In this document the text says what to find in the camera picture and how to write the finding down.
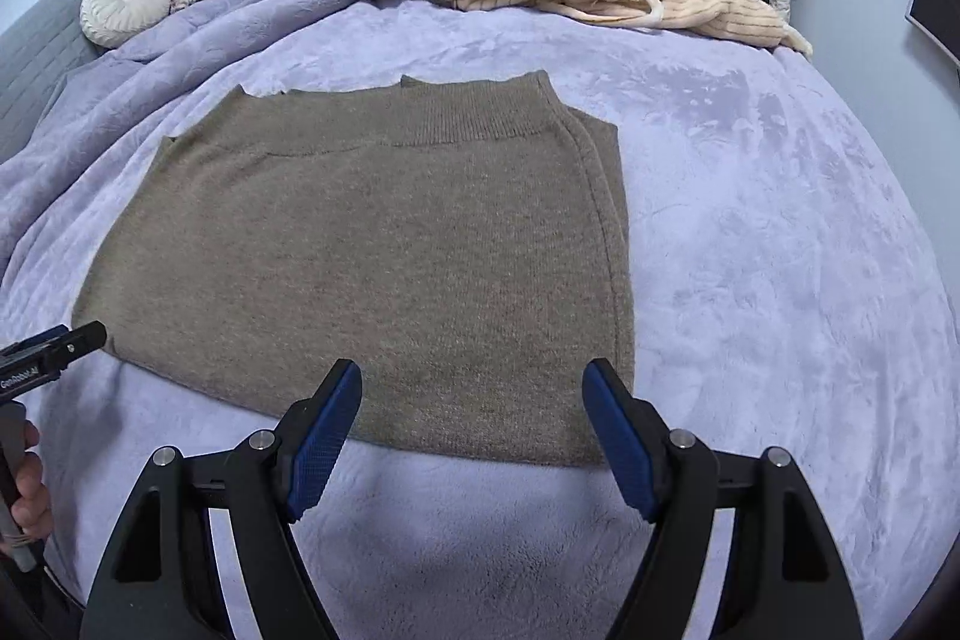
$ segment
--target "bed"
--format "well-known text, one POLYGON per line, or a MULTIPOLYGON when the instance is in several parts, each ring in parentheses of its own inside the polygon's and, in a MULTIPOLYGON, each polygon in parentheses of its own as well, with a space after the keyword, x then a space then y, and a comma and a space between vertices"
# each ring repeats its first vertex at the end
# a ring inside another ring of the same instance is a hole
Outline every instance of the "bed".
MULTIPOLYGON (((72 71, 0 164, 0 342, 69 322, 160 139, 231 87, 342 91, 537 68, 565 103, 619 128, 635 395, 711 447, 794 453, 866 636, 886 640, 960 528, 960 347, 928 238, 880 150, 783 47, 423 0, 202 1, 72 71)), ((56 511, 49 560, 81 597, 155 448, 220 450, 272 426, 106 354, 25 401, 56 511)), ((237 637, 257 637, 229 524, 214 521, 237 637)), ((690 638, 709 634, 730 530, 721 514, 690 638)), ((649 528, 605 469, 351 440, 295 533, 341 636, 558 638, 605 634, 649 528)))

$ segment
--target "tufted cushion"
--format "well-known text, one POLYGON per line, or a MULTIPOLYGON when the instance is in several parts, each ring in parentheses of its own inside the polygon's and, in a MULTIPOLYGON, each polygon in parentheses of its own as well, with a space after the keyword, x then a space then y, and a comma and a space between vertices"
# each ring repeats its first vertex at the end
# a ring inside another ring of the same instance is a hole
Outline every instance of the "tufted cushion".
POLYGON ((93 44, 120 47, 170 14, 170 0, 82 0, 80 29, 93 44))
POLYGON ((80 0, 39 0, 0 33, 0 163, 30 140, 61 77, 102 52, 80 30, 80 0))

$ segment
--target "human hand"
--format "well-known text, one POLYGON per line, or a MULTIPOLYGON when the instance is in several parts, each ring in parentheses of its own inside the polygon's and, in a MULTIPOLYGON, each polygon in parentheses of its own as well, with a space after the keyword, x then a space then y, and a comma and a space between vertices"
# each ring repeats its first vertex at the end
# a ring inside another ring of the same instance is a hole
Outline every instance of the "human hand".
MULTIPOLYGON (((24 424, 24 438, 28 448, 40 444, 40 432, 30 421, 24 424)), ((54 530, 54 516, 50 510, 50 490, 43 485, 43 464, 36 453, 26 453, 20 468, 13 476, 20 498, 13 503, 11 515, 23 533, 32 539, 42 540, 54 530)), ((8 547, 0 545, 6 554, 8 547)))

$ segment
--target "quilted headboard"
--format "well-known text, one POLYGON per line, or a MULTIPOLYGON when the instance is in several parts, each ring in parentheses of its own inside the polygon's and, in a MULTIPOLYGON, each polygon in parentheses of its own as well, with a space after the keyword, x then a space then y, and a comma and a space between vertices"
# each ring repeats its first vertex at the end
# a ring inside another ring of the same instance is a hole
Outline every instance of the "quilted headboard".
POLYGON ((0 34, 0 163, 30 140, 61 77, 101 52, 80 31, 80 0, 39 0, 0 34))

